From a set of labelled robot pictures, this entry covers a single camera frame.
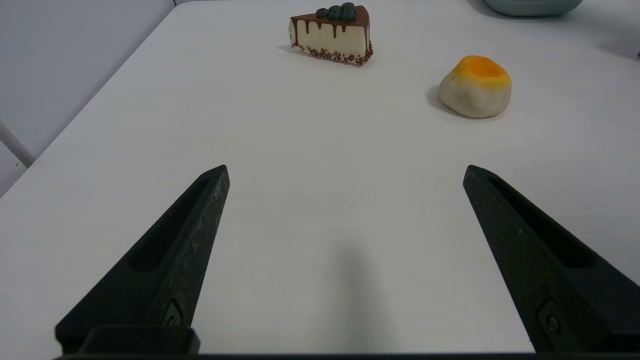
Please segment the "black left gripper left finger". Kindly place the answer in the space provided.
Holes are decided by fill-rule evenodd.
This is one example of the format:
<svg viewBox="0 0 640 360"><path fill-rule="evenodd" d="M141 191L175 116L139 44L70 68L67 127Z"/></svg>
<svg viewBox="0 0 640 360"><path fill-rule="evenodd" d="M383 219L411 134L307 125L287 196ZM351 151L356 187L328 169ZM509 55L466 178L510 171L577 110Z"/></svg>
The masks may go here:
<svg viewBox="0 0 640 360"><path fill-rule="evenodd" d="M230 188L202 173L55 326L64 353L197 353L192 329Z"/></svg>

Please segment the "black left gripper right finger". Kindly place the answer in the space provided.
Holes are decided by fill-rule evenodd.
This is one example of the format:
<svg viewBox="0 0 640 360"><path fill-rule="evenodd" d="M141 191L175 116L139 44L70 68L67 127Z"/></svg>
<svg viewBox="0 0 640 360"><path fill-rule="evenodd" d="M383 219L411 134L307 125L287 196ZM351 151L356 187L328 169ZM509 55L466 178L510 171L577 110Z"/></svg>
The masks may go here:
<svg viewBox="0 0 640 360"><path fill-rule="evenodd" d="M495 173L462 186L537 353L637 353L640 288Z"/></svg>

